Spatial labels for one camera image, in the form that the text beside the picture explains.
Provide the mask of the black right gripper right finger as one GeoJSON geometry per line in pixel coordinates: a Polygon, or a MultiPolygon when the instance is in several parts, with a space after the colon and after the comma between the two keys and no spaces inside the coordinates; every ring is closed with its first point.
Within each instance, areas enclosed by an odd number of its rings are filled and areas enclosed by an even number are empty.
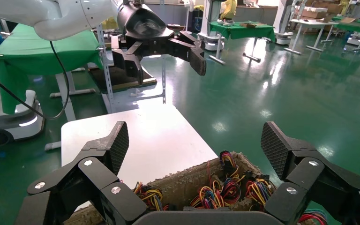
{"type": "Polygon", "coordinates": [[[360,176],[328,161],[312,144],[285,135],[272,121],[263,125],[261,148],[282,184],[264,210],[294,225],[310,202],[344,225],[360,225],[360,176]]]}

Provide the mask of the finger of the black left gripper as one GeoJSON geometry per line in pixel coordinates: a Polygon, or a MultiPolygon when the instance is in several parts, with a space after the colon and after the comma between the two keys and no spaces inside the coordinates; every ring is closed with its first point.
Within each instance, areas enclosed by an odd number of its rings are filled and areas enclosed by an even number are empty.
{"type": "Polygon", "coordinates": [[[168,39],[167,53],[173,57],[189,62],[191,68],[200,76],[205,76],[207,63],[204,58],[205,43],[187,31],[180,31],[168,39]]]}
{"type": "Polygon", "coordinates": [[[141,46],[142,42],[137,41],[126,52],[112,49],[114,65],[125,70],[126,75],[135,78],[140,85],[143,84],[143,69],[137,51],[141,46]]]}

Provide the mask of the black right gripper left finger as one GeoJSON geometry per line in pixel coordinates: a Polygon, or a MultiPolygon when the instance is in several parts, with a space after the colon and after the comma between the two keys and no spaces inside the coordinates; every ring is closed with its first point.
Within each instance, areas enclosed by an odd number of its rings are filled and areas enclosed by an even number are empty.
{"type": "Polygon", "coordinates": [[[130,225],[146,204],[118,177],[129,148],[126,122],[106,137],[88,141],[70,163],[34,181],[16,217],[17,225],[61,225],[90,202],[110,225],[130,225]]]}

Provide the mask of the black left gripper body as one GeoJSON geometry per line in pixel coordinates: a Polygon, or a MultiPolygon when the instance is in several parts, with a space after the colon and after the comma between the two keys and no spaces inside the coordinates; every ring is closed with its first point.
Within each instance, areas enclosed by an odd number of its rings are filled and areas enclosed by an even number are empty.
{"type": "Polygon", "coordinates": [[[118,10],[117,23],[126,41],[128,50],[138,43],[134,55],[143,58],[168,54],[168,41],[174,31],[147,5],[123,3],[118,10]]]}

